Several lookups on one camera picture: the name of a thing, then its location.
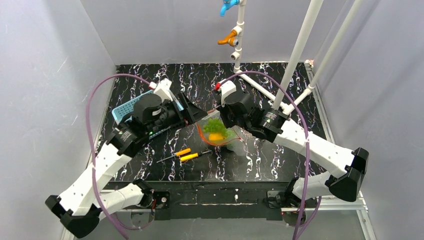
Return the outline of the yellow lemon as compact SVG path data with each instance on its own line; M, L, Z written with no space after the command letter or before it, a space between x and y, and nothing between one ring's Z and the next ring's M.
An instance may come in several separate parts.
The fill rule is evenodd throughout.
M216 133L210 133L208 135L208 140L211 142L219 142L219 141L223 141L226 137L224 135L222 135L219 132Z

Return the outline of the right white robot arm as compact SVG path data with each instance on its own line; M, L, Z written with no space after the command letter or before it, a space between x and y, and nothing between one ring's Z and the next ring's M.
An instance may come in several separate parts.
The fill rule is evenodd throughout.
M226 128L238 126L256 138L287 147L309 158L326 171L311 177L295 177L286 187L282 201L297 206L301 198L333 195L346 202L355 202L367 171L369 152L335 145L304 128L283 113L260 108L253 98L241 90L217 91L217 110Z

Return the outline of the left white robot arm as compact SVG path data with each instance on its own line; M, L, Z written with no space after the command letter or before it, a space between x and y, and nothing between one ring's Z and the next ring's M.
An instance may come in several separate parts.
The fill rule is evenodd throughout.
M161 98L149 91L141 95L112 131L91 164L59 195L50 195L46 206L76 238L89 235L104 218L126 207L153 209L160 201L142 179L100 195L115 173L129 163L149 141L169 129L182 129L208 115L180 92Z

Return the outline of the clear zip top bag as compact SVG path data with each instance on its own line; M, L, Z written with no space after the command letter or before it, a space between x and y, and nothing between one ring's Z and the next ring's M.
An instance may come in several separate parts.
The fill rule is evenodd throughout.
M210 146L225 147L237 156L243 156L247 150L247 140L238 126L226 128L220 112L216 109L207 112L207 116L196 123L201 139Z

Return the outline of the green grape bunch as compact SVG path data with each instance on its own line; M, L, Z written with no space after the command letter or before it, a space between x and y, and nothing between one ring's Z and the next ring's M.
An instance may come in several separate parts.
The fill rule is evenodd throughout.
M210 118L203 126L203 131L208 134L221 134L225 138L228 137L227 128L218 118Z

